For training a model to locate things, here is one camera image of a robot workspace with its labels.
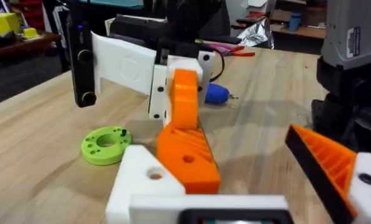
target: cable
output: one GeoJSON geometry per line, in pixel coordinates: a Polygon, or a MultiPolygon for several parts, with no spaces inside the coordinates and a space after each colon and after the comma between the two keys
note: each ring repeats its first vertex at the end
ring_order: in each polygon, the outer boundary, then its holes
{"type": "Polygon", "coordinates": [[[221,57],[221,72],[219,72],[215,77],[210,78],[210,82],[216,81],[222,75],[222,73],[225,70],[224,56],[222,55],[222,53],[219,50],[217,50],[215,48],[212,48],[212,50],[215,51],[215,52],[217,52],[220,55],[220,57],[221,57]]]}

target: floor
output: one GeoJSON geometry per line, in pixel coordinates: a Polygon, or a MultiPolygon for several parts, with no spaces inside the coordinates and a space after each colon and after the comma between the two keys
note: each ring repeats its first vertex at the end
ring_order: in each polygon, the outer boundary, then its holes
{"type": "Polygon", "coordinates": [[[61,74],[57,54],[22,54],[0,60],[0,102],[61,74]]]}

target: green disc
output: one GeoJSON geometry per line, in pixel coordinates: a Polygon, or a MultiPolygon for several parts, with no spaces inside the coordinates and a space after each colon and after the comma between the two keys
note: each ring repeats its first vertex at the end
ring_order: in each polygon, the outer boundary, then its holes
{"type": "Polygon", "coordinates": [[[110,165],[122,160],[132,142],[131,133],[122,127],[104,127],[88,134],[81,142],[83,157],[94,165],[110,165]]]}

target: pliers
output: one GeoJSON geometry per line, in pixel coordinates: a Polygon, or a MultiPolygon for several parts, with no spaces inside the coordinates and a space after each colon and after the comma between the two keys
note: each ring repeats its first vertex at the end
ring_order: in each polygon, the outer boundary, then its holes
{"type": "Polygon", "coordinates": [[[240,56],[240,57],[253,57],[255,55],[254,52],[250,52],[250,53],[236,53],[240,50],[243,50],[245,49],[244,46],[237,46],[235,47],[234,49],[228,51],[228,52],[224,52],[222,53],[222,56],[226,57],[226,56],[240,56]]]}

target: mounting hole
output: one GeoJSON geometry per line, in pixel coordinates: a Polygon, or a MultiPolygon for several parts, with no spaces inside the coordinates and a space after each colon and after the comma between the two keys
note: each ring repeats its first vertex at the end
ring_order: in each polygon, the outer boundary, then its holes
{"type": "Polygon", "coordinates": [[[361,180],[363,183],[371,185],[371,175],[370,174],[359,174],[358,175],[359,180],[361,180]]]}
{"type": "Polygon", "coordinates": [[[104,134],[97,138],[97,145],[99,147],[109,147],[115,145],[115,143],[113,134],[104,134]]]}
{"type": "Polygon", "coordinates": [[[184,162],[186,162],[186,163],[193,163],[193,161],[195,161],[195,157],[193,157],[193,156],[189,156],[189,155],[185,155],[185,156],[183,157],[183,160],[184,160],[184,162]]]}
{"type": "Polygon", "coordinates": [[[161,168],[151,168],[147,172],[147,177],[151,180],[160,180],[163,177],[163,169],[161,168]]]}

